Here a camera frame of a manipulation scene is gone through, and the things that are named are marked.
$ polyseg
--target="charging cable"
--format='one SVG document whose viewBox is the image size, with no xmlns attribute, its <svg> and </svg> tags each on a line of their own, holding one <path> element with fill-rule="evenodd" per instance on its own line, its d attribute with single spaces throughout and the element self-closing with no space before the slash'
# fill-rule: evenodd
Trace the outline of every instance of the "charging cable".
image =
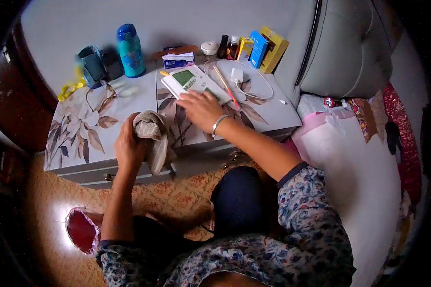
<svg viewBox="0 0 431 287">
<path fill-rule="evenodd" d="M 226 60 L 226 59 L 212 59 L 212 60 L 209 60 L 209 61 L 207 61 L 206 63 L 204 63 L 204 65 L 203 65 L 203 72 L 205 73 L 205 74 L 207 74 L 208 75 L 208 73 L 206 72 L 206 65 L 208 64 L 208 63 L 211 63 L 211 62 L 214 62 L 214 61 L 230 61 L 230 62 L 234 62 L 234 63 L 238 63 L 238 64 L 241 64 L 241 65 L 244 65 L 244 66 L 248 66 L 248 65 L 246 65 L 246 64 L 244 64 L 243 62 L 239 62 L 239 61 L 233 61 L 233 60 Z M 270 90 L 271 90 L 271 95 L 269 96 L 269 97 L 261 97 L 260 95 L 257 95 L 257 94 L 252 94 L 252 93 L 246 93 L 246 92 L 244 92 L 241 88 L 240 88 L 240 85 L 241 84 L 243 84 L 240 80 L 238 80 L 238 79 L 236 79 L 234 82 L 235 82 L 235 85 L 236 85 L 236 87 L 239 89 L 239 91 L 241 92 L 241 93 L 243 93 L 243 94 L 245 94 L 245 95 L 248 95 L 248 96 L 250 96 L 250 97 L 253 97 L 253 98 L 256 98 L 256 99 L 260 99 L 260 100 L 271 100 L 271 99 L 275 99 L 275 100 L 279 100 L 282 104 L 284 104 L 284 105 L 287 105 L 287 102 L 285 101 L 285 100 L 280 100 L 280 99 L 278 99 L 278 98 L 276 98 L 275 96 L 274 96 L 274 91 L 273 91 L 273 87 L 271 86 L 271 84 L 267 81 L 267 79 L 259 72 L 259 71 L 257 71 L 256 69 L 254 69 L 254 67 L 252 67 L 252 66 L 248 66 L 248 67 L 250 67 L 251 69 L 253 69 L 255 72 L 257 72 L 259 75 L 260 75 L 260 77 L 262 77 L 264 80 L 265 80 L 265 82 L 268 84 L 268 86 L 270 87 Z"/>
</svg>

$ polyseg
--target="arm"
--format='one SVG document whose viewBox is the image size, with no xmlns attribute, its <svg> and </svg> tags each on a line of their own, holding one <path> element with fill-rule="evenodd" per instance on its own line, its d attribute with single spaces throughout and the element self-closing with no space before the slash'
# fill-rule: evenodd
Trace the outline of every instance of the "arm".
<svg viewBox="0 0 431 287">
<path fill-rule="evenodd" d="M 215 99 L 208 93 L 194 92 L 180 97 L 177 103 L 185 108 L 190 120 L 211 133 L 223 114 Z M 297 247 L 286 256 L 291 272 L 301 270 L 297 282 L 306 286 L 323 286 L 326 282 L 349 286 L 355 271 L 351 245 L 337 211 L 327 201 L 323 171 L 308 166 L 281 144 L 233 119 L 223 119 L 215 132 L 280 181 L 278 222 L 288 233 L 284 242 Z"/>
<path fill-rule="evenodd" d="M 181 94 L 177 104 L 184 107 L 189 119 L 206 133 L 212 132 L 212 126 L 223 115 L 222 108 L 213 96 L 207 92 L 198 94 L 190 91 Z M 280 143 L 262 135 L 232 118 L 224 118 L 215 130 L 234 146 L 247 153 L 266 173 L 280 181 L 293 167 L 302 160 L 295 153 L 285 149 Z"/>
<path fill-rule="evenodd" d="M 137 115 L 127 118 L 115 141 L 118 172 L 104 212 L 101 240 L 134 241 L 131 191 L 145 155 L 145 141 L 137 142 L 132 135 L 132 121 Z"/>
<path fill-rule="evenodd" d="M 286 177 L 278 193 L 278 222 L 288 233 L 283 241 L 299 249 L 289 260 L 302 272 L 298 285 L 350 286 L 356 271 L 351 244 L 327 200 L 324 171 L 305 164 Z"/>
</svg>

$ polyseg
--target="dark pants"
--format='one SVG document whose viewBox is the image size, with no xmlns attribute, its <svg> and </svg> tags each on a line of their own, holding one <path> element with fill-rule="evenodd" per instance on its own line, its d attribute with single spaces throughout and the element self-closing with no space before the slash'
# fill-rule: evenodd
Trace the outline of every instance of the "dark pants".
<svg viewBox="0 0 431 287">
<path fill-rule="evenodd" d="M 255 169 L 239 166 L 227 172 L 214 188 L 211 201 L 215 212 L 214 239 L 267 232 L 262 183 Z M 144 216 L 134 217 L 134 229 L 134 245 L 160 259 L 157 267 L 161 269 L 169 265 L 175 256 L 203 244 L 174 235 L 158 222 Z"/>
</svg>

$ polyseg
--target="floor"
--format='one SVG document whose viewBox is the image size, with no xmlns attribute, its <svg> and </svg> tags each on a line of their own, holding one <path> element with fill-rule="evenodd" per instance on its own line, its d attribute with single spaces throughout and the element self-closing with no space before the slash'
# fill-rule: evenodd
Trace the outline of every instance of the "floor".
<svg viewBox="0 0 431 287">
<path fill-rule="evenodd" d="M 95 260 L 76 249 L 70 241 L 64 219 L 70 209 L 86 206 L 103 213 L 111 190 L 79 187 L 51 172 L 43 171 L 44 155 L 30 164 L 25 186 L 24 211 L 28 236 L 42 274 L 52 286 L 105 286 Z M 210 210 L 210 194 L 227 170 L 204 173 L 171 182 L 136 186 L 132 191 L 136 214 L 148 210 L 173 219 L 192 218 Z M 212 237 L 202 227 L 191 229 L 186 238 L 204 241 Z"/>
</svg>

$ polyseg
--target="silver bangle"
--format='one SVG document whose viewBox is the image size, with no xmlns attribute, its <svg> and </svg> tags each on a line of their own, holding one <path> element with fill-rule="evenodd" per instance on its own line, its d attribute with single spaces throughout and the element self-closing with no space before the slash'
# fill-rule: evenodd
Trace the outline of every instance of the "silver bangle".
<svg viewBox="0 0 431 287">
<path fill-rule="evenodd" d="M 220 116 L 220 118 L 214 123 L 214 125 L 212 126 L 212 137 L 216 136 L 216 128 L 219 125 L 219 123 L 226 117 L 229 117 L 228 115 L 222 115 Z"/>
</svg>

